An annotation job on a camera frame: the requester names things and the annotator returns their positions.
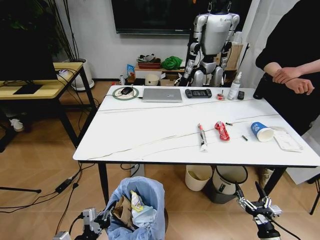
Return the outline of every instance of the trash bag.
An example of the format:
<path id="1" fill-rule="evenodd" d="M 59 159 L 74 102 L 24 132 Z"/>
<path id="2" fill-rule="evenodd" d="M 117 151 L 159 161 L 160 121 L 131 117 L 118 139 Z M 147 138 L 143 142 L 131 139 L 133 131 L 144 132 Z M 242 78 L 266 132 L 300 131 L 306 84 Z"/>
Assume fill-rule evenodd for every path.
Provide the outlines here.
<path id="1" fill-rule="evenodd" d="M 143 176 L 125 178 L 112 193 L 106 208 L 119 201 L 122 195 L 130 200 L 130 190 L 139 194 L 145 205 L 157 210 L 155 220 L 149 227 L 140 227 L 132 232 L 111 219 L 110 227 L 106 230 L 109 240 L 164 240 L 165 190 L 163 185 Z"/>

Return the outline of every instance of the robotic hand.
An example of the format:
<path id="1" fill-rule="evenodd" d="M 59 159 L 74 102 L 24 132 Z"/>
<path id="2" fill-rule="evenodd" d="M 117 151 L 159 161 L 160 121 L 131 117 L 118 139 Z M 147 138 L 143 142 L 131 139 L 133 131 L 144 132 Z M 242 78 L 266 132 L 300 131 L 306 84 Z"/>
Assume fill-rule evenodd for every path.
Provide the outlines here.
<path id="1" fill-rule="evenodd" d="M 257 235 L 261 240 L 281 240 L 280 233 L 275 230 L 272 224 L 272 218 L 279 217 L 282 210 L 278 206 L 272 205 L 271 198 L 266 195 L 257 182 L 255 182 L 255 186 L 260 198 L 258 201 L 250 202 L 245 199 L 240 186 L 236 184 L 237 202 L 248 214 L 253 216 L 253 220 L 258 227 Z"/>
<path id="2" fill-rule="evenodd" d="M 109 209 L 105 208 L 97 214 L 96 208 L 90 207 L 82 211 L 83 218 L 83 234 L 75 238 L 75 240 L 97 240 L 104 229 L 110 226 L 111 213 L 114 206 Z M 61 231 L 57 233 L 53 240 L 72 240 L 69 232 Z"/>
<path id="3" fill-rule="evenodd" d="M 202 87 L 205 75 L 212 74 L 211 87 L 220 86 L 223 73 L 227 66 L 228 52 L 232 46 L 231 39 L 240 21 L 237 14 L 229 13 L 231 0 L 217 0 L 214 14 L 198 15 L 194 20 L 193 37 L 189 41 L 189 53 L 183 77 L 179 86 L 185 87 L 192 84 Z M 195 68 L 196 57 L 202 49 L 203 60 L 198 68 Z M 221 53 L 219 66 L 216 66 L 215 57 Z"/>

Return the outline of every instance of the computer mouse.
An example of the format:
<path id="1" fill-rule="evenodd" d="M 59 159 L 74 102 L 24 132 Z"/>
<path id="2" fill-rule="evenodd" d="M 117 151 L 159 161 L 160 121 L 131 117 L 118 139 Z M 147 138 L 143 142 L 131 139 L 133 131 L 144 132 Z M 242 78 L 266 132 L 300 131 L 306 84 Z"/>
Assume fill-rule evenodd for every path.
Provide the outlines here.
<path id="1" fill-rule="evenodd" d="M 132 87 L 126 86 L 124 89 L 121 90 L 122 95 L 128 95 L 131 93 L 134 89 Z"/>

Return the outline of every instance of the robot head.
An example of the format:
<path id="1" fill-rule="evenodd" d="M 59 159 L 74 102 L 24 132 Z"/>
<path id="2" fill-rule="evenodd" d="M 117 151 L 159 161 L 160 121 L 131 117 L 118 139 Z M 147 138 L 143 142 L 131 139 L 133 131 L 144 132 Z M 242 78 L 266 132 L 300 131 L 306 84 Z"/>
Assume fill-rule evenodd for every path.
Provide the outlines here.
<path id="1" fill-rule="evenodd" d="M 213 0 L 211 13 L 214 15 L 228 14 L 228 9 L 230 8 L 231 1 L 232 0 Z"/>

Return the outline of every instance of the white bottle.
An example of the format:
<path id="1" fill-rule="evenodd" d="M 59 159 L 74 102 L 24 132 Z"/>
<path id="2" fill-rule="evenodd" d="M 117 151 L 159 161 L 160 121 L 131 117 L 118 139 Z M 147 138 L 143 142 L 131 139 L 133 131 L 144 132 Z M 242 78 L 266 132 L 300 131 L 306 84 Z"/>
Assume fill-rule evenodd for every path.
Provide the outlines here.
<path id="1" fill-rule="evenodd" d="M 242 75 L 242 72 L 239 72 L 238 75 L 236 76 L 235 80 L 233 81 L 231 87 L 230 87 L 230 91 L 229 91 L 229 94 L 227 96 L 227 98 L 229 100 L 234 100 L 237 97 L 237 94 L 238 94 L 238 91 L 239 91 L 239 88 L 240 88 L 240 84 L 241 84 L 240 83 L 241 75 Z"/>
<path id="2" fill-rule="evenodd" d="M 126 81 L 123 75 L 120 75 L 119 80 L 120 80 L 120 85 L 126 85 Z"/>

